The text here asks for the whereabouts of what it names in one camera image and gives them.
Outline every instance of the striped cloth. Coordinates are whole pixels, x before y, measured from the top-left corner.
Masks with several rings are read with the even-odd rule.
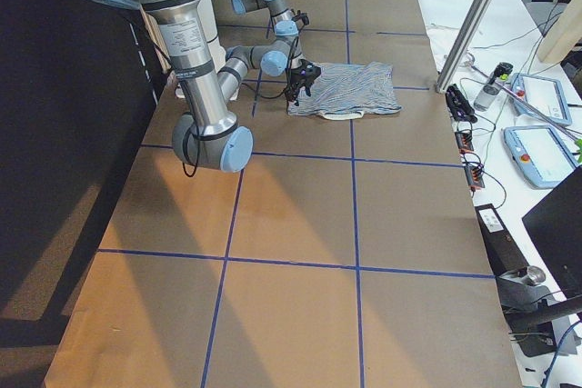
[[[330,119],[358,118],[363,114],[393,114],[402,109],[392,87],[392,65],[318,64],[321,75],[299,93],[291,115],[318,114]]]

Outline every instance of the white tag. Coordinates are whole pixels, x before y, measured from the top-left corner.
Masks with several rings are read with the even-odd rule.
[[[479,215],[481,215],[483,223],[485,223],[489,232],[493,233],[503,231],[503,226],[492,209],[482,209],[479,211]]]
[[[196,20],[159,27],[170,56],[188,55],[202,46],[202,33]]]

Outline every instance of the computer monitor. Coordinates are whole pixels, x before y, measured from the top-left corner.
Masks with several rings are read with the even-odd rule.
[[[582,167],[523,217],[531,241],[566,297],[582,294]],[[577,313],[582,318],[582,308]]]

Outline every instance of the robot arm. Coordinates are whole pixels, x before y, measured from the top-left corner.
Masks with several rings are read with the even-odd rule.
[[[226,103],[249,69],[261,66],[268,75],[286,72],[289,100],[295,100],[300,87],[310,85],[316,78],[316,67],[302,56],[293,13],[285,0],[256,2],[256,9],[267,7],[271,12],[275,42],[229,50],[226,65],[218,73],[197,10],[200,0],[93,1],[126,9],[142,6],[157,21],[190,110],[180,117],[172,138],[176,155],[184,163],[224,172],[237,172],[245,167],[252,153],[253,138],[247,128],[238,125],[236,115],[227,110]],[[239,1],[233,0],[239,14],[247,8],[253,10],[248,0]]]

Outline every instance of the screen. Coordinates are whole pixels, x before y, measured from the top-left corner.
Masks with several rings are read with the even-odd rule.
[[[548,117],[565,118],[554,82],[528,76],[522,79],[529,104]]]
[[[543,180],[562,181],[572,173],[573,165],[549,129],[521,129],[515,134]]]
[[[582,293],[580,199],[582,167],[572,172],[523,217],[532,243],[567,297]]]

